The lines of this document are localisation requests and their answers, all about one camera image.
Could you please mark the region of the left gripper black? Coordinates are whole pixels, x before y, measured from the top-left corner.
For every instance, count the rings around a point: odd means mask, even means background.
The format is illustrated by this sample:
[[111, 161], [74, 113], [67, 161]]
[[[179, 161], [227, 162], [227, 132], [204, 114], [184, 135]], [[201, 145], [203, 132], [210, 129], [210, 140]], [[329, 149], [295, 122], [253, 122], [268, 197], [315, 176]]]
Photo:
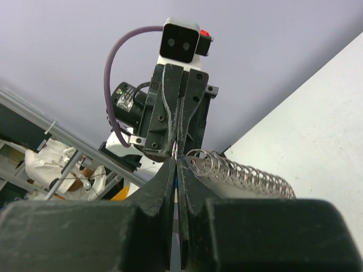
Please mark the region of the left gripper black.
[[156, 65], [143, 110], [143, 152], [166, 158], [173, 145], [178, 156], [201, 148], [210, 101], [217, 94], [208, 73]]

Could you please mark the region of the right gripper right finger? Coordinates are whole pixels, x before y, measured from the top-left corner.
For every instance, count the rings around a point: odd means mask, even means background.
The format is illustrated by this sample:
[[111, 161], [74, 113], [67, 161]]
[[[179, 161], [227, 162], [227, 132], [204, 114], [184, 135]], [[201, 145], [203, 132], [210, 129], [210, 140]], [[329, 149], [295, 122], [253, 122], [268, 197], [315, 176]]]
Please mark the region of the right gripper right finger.
[[319, 199], [220, 198], [179, 159], [186, 271], [361, 271], [338, 209]]

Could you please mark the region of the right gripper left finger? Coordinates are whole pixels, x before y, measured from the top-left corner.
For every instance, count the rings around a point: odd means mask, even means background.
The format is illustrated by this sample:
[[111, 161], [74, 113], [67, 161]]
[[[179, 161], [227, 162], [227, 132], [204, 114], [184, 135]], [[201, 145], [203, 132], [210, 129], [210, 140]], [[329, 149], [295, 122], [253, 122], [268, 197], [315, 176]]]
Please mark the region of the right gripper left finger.
[[2, 271], [167, 271], [176, 162], [123, 201], [17, 201], [1, 212]]

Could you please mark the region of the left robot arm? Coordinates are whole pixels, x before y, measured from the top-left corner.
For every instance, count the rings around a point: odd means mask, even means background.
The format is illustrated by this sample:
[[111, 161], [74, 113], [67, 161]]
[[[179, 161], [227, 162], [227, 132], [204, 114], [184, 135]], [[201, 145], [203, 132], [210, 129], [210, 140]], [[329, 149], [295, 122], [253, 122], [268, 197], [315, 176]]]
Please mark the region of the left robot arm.
[[115, 141], [108, 150], [164, 162], [172, 154], [181, 157], [201, 148], [210, 101], [219, 91], [208, 81], [205, 72], [168, 63], [156, 65], [151, 80], [138, 87], [120, 83], [110, 94], [115, 115], [110, 124], [127, 145]]

